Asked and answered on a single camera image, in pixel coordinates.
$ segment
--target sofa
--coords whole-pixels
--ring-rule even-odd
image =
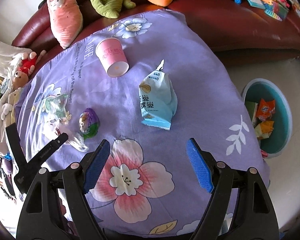
[[[147,0],[132,0],[137,6],[124,9],[118,19],[99,15],[90,0],[77,0],[83,15],[83,30],[74,43],[125,17],[162,7]],[[247,0],[173,0],[167,7],[183,13],[188,26],[197,33],[225,66],[282,60],[300,56],[300,18],[291,10],[280,22],[263,10],[251,7]],[[47,4],[24,25],[13,46],[48,53],[35,73],[62,51],[50,28]]]

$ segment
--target blue snack bag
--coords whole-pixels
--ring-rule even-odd
[[[139,85],[143,124],[170,130],[171,119],[177,111],[177,95],[168,74],[162,72],[164,60]]]

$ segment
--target trash can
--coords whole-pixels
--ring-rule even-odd
[[[243,101],[259,103],[275,100],[275,114],[272,116],[274,130],[271,136],[261,140],[260,148],[268,153],[268,158],[277,157],[287,147],[292,135],[292,114],[287,99],[271,81],[257,78],[251,80],[243,89]]]

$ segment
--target floor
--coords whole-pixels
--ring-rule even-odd
[[[228,68],[238,91],[254,78],[265,78],[284,93],[293,117],[292,138],[284,152],[266,162],[271,169],[269,194],[279,228],[285,230],[300,215],[300,59]]]

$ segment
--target cup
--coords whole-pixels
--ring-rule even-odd
[[[100,41],[96,47],[96,54],[109,77],[120,77],[129,69],[121,42],[116,38]]]

